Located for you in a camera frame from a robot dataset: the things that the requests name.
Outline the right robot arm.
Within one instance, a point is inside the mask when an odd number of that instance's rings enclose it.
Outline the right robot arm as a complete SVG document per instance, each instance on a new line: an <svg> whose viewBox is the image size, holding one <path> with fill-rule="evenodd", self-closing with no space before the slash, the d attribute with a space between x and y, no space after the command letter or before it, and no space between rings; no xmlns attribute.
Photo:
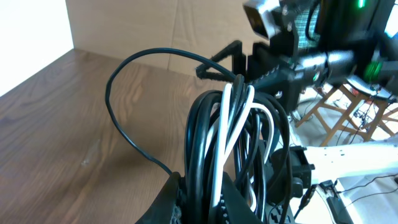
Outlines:
<svg viewBox="0 0 398 224"><path fill-rule="evenodd" d="M296 109L308 86L357 75L397 93L397 41L383 27L392 1L248 1L244 11L263 38L243 53L235 40L212 57L232 59L232 73Z"/></svg>

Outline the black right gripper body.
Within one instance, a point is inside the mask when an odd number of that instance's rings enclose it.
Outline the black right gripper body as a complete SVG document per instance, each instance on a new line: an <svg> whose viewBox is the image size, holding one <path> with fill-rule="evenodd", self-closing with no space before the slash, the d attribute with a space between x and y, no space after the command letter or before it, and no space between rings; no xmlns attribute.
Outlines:
<svg viewBox="0 0 398 224"><path fill-rule="evenodd" d="M328 55L299 50L296 28L273 36L270 44L255 42L248 57L245 80L259 93L272 97L286 112L296 109L299 94L308 86L319 86L330 76Z"/></svg>

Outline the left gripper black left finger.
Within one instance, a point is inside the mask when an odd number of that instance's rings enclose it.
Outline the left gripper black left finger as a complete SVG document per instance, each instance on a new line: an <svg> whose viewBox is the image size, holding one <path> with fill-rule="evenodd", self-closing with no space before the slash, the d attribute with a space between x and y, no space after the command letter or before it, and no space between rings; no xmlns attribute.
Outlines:
<svg viewBox="0 0 398 224"><path fill-rule="evenodd" d="M136 224L181 223L181 209L177 205L180 174L173 172Z"/></svg>

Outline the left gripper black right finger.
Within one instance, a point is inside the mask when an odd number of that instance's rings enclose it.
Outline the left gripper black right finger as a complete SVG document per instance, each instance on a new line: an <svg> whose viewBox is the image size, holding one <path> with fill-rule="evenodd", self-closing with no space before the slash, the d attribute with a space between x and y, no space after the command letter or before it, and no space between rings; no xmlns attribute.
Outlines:
<svg viewBox="0 0 398 224"><path fill-rule="evenodd" d="M251 211L242 195L239 193L229 175L223 173L221 199L215 208L215 213L210 214L208 223L215 224L261 224L262 222Z"/></svg>

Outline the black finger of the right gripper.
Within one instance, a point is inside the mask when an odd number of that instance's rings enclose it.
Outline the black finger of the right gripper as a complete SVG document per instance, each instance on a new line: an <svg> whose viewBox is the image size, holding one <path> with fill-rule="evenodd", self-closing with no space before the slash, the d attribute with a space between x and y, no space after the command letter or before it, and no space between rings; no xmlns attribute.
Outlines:
<svg viewBox="0 0 398 224"><path fill-rule="evenodd" d="M243 43L240 40L234 40L225 48L214 54L211 61L223 66L228 73L233 75L246 76L246 55L243 53ZM234 78L226 73L219 72L204 63L195 69L196 76L200 79L216 80L221 82L233 82Z"/></svg>

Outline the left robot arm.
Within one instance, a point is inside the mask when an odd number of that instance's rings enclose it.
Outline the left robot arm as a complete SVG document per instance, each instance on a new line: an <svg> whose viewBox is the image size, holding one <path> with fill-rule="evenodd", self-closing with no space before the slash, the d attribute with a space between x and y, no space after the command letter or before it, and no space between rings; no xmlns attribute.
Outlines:
<svg viewBox="0 0 398 224"><path fill-rule="evenodd" d="M275 184L266 190L268 195L262 206L262 218L244 203L229 175L224 174L215 222L294 223L291 209L284 206L286 198L301 198L300 208L304 208L315 186L324 181L397 171L397 136L330 147L294 146L290 148L290 165L288 170L280 151L271 155L267 170L272 173L271 180Z"/></svg>

